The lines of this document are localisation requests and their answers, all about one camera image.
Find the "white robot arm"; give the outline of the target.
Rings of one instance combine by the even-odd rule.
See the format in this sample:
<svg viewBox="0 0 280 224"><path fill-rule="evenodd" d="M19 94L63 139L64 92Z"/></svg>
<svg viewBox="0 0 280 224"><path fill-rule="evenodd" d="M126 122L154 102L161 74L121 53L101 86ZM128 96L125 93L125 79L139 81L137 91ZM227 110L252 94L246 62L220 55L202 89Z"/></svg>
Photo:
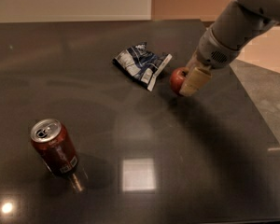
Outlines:
<svg viewBox="0 0 280 224"><path fill-rule="evenodd" d="M243 47L280 23L280 0L233 0L200 38L186 65L178 93L191 96L212 77L213 69L234 61Z"/></svg>

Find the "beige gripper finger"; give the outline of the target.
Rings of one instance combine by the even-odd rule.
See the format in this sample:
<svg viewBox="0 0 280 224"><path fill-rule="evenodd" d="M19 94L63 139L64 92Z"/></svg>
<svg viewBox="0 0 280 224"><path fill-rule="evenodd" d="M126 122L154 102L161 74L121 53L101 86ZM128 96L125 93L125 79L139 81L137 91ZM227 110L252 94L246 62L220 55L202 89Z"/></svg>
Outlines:
<svg viewBox="0 0 280 224"><path fill-rule="evenodd" d="M199 60L197 51L194 51L188 63L186 64L186 72L190 74L195 68L198 68L206 73L210 71L210 66Z"/></svg>
<svg viewBox="0 0 280 224"><path fill-rule="evenodd" d="M195 67L190 73L186 75L179 93L182 96L189 97L202 88L210 79L212 74L209 70Z"/></svg>

